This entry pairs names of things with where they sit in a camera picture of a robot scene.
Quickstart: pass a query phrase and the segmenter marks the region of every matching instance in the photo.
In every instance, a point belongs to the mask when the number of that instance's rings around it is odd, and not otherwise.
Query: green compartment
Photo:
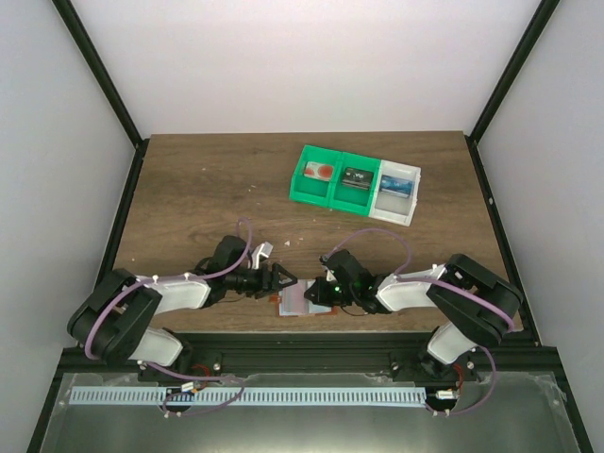
[[[369,215],[376,184],[378,183],[379,159],[366,158],[358,154],[342,153],[342,161],[336,177],[334,177],[334,190],[330,208],[344,210],[358,215]],[[368,190],[345,186],[342,184],[344,170],[348,167],[372,172],[374,178]]]
[[[335,181],[340,174],[342,152],[332,149],[319,148],[307,144],[302,150],[300,160],[295,167],[290,199],[327,208],[335,188]],[[304,176],[307,162],[320,162],[333,165],[333,177],[330,181],[320,181]]]

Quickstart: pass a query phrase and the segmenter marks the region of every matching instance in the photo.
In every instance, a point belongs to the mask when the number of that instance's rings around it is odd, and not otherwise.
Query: gray wall
[[[143,135],[465,130],[539,0],[74,0]]]
[[[480,154],[544,343],[604,451],[604,8],[561,2]]]
[[[133,149],[50,1],[0,2],[0,451],[22,452]]]

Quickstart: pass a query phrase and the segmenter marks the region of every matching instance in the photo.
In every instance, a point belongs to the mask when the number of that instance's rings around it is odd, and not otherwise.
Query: divided storage tray
[[[290,199],[408,226],[420,175],[418,167],[306,145]]]

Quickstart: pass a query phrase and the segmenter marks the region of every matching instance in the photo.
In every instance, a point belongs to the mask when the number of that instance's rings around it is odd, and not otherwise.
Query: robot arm
[[[373,314],[435,307],[445,314],[449,323],[434,332],[420,353],[424,369],[432,376],[477,345],[498,345],[511,327],[507,319],[516,314],[523,300],[510,283],[461,254],[426,271],[398,276],[371,275],[347,250],[321,261],[327,276],[318,277],[305,292],[314,304],[333,307],[355,303]],[[499,314],[469,300],[466,292],[473,290],[474,296]]]
[[[265,260],[272,245],[262,243],[249,256],[247,267],[240,266],[223,276],[203,280],[203,276],[226,269],[245,250],[245,241],[225,236],[210,258],[184,274],[182,279],[161,280],[142,285],[128,294],[117,309],[109,313],[92,341],[93,354],[108,364],[127,360],[151,361],[171,366],[181,356],[182,342],[165,329],[149,327],[153,316],[180,309],[204,309],[219,302],[227,291],[260,298],[294,285],[297,278],[274,263],[269,270]],[[108,274],[94,289],[67,325],[68,333],[81,344],[86,343],[103,310],[126,287],[145,277],[137,277],[124,269]]]

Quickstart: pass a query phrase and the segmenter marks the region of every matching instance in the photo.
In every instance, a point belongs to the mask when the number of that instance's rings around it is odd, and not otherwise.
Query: wooden table
[[[289,200],[290,180],[304,144],[421,167],[411,226],[397,226]],[[254,242],[274,245],[278,260],[299,278],[322,275],[318,258],[346,236],[382,227],[410,243],[409,272],[465,253],[494,272],[505,270],[474,167],[461,132],[294,133],[154,136],[144,159],[115,267],[142,275],[192,269],[235,221],[253,222]],[[347,247],[374,273],[405,260],[386,235],[369,233]],[[206,310],[165,313],[154,326],[201,331],[432,330],[435,309],[391,315],[279,318],[267,300],[233,294]],[[361,309],[350,308],[361,312]]]

